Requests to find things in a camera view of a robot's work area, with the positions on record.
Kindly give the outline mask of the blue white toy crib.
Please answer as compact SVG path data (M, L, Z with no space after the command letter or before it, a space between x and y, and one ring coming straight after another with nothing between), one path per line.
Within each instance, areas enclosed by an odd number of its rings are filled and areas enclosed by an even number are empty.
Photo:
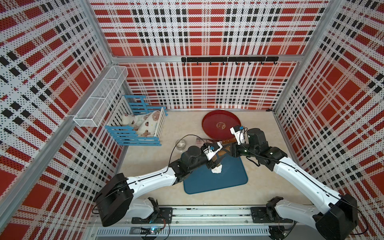
M167 111L145 96L124 95L105 128L120 146L160 146Z

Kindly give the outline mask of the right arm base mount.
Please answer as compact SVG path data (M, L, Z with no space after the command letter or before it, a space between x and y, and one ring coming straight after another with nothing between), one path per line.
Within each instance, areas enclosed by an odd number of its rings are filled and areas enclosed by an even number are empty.
M251 207L251 217L253 223L293 223L293 220L281 218L275 210L267 207Z

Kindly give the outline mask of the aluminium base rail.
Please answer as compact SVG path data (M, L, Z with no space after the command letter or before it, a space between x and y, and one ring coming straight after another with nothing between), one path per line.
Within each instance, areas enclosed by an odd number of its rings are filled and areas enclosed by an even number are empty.
M262 239L321 240L317 230L302 223L253 223L251 207L258 206L172 206L170 224L132 224L124 217L111 227L103 227L93 215L85 240L236 240ZM141 235L141 228L157 227L156 235Z

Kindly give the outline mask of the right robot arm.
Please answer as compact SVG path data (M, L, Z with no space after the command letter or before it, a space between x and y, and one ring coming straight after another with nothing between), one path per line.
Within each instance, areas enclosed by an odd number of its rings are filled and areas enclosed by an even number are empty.
M305 224L326 240L344 240L353 234L359 213L354 197L340 195L304 171L281 149L270 147L262 130L235 126L230 131L236 138L230 147L233 157L246 157L258 167L265 166L291 183L312 203L306 206L274 197L266 204L271 221L288 219Z

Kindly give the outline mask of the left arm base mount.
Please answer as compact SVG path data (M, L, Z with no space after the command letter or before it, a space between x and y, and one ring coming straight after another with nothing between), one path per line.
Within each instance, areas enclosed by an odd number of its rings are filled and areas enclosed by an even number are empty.
M161 207L155 210L149 217L145 219L132 218L132 224L170 224L173 218L173 208Z

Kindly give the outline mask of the wooden rolling pin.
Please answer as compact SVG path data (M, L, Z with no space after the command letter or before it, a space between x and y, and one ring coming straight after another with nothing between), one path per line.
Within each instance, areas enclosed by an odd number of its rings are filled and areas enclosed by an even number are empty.
M226 144L223 145L222 149L216 153L216 160L225 158L227 155L231 156L231 145L232 144Z

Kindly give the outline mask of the red round plate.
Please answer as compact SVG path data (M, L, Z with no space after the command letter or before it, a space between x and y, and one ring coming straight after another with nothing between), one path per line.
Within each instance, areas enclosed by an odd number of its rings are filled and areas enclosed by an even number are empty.
M239 118L225 110L211 111L202 120L202 128L205 134L209 138L219 141L233 139L235 136L230 129L237 125L241 125Z

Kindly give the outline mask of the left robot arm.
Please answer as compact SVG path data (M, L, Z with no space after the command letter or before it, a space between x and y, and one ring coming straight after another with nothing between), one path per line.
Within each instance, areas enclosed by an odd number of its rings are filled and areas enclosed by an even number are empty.
M115 175L96 195L95 203L103 227L119 222L126 213L134 218L155 221L160 214L157 201L139 197L154 190L176 185L186 180L196 169L205 166L213 170L221 165L230 146L220 143L191 146L180 158L161 170L137 177Z

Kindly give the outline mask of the doll in patterned cloth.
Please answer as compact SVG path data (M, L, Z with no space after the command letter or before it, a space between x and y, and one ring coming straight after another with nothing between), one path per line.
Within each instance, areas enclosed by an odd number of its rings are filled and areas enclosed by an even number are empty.
M122 125L133 127L140 137L153 137L160 119L160 111L143 115L122 115Z

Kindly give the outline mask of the black hook rail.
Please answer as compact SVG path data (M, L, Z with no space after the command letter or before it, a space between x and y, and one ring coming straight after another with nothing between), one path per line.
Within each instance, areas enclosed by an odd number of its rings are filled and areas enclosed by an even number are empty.
M183 57L182 63L276 63L279 57Z

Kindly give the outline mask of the small glass bowl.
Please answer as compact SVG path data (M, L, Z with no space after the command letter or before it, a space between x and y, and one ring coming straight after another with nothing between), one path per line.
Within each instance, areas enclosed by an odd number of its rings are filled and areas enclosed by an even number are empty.
M183 139L179 139L179 140L176 141L176 149L178 151L184 150L186 148L186 145L187 145L186 141L183 140Z

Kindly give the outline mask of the white dough lump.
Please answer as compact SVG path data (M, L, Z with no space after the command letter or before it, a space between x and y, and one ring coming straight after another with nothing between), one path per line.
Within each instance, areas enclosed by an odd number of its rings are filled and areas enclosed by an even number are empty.
M211 171L213 174L220 174L222 172L222 167L223 167L222 165L219 165L219 166L211 169Z

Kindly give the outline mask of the small green circuit board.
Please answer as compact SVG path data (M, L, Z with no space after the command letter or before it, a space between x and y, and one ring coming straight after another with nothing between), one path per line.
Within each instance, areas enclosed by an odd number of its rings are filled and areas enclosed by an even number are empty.
M162 228L151 227L151 228L141 228L141 235L156 235Z

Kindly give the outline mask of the teal plastic tray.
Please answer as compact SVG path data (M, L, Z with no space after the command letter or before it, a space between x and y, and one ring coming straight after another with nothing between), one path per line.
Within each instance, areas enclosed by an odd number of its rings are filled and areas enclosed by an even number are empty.
M221 173L213 173L203 166L195 170L183 184L184 191L189 195L193 195L241 186L247 182L248 176L241 158L226 156L222 160Z

